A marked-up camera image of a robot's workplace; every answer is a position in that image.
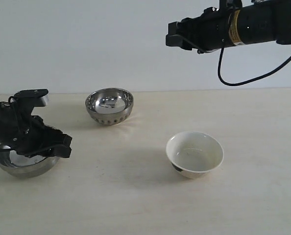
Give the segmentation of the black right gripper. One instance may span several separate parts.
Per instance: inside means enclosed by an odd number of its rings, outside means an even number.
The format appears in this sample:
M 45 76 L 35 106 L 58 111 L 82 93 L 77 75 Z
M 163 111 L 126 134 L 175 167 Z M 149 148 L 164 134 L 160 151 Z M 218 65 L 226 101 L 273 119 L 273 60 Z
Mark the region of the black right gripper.
M 168 24 L 165 43 L 168 47 L 197 50 L 198 54 L 211 53 L 228 43 L 227 31 L 234 8 L 206 8 L 202 15 L 184 18 Z

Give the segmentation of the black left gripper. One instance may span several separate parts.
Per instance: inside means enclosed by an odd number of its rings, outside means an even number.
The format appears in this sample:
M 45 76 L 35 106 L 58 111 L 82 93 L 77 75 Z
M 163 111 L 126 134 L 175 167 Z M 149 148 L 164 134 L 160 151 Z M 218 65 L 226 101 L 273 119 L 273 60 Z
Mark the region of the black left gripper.
M 40 116 L 6 114 L 3 116 L 3 143 L 27 157 L 69 158 L 72 137 L 46 125 Z

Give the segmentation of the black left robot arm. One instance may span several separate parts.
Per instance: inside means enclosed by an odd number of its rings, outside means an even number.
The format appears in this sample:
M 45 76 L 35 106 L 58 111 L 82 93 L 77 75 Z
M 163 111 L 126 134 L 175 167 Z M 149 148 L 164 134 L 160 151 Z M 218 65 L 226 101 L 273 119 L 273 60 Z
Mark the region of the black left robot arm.
M 0 143 L 7 151 L 27 158 L 70 157 L 72 137 L 32 114 L 34 108 L 47 105 L 48 94 L 48 89 L 21 90 L 0 101 Z

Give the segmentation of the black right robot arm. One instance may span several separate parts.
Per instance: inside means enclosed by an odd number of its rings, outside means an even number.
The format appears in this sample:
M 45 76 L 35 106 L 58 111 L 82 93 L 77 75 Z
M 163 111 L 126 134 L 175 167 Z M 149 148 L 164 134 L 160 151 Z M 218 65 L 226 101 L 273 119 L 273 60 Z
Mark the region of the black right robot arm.
M 291 45 L 291 0 L 221 0 L 195 18 L 168 24 L 168 47 L 211 53 L 221 48 L 266 42 Z

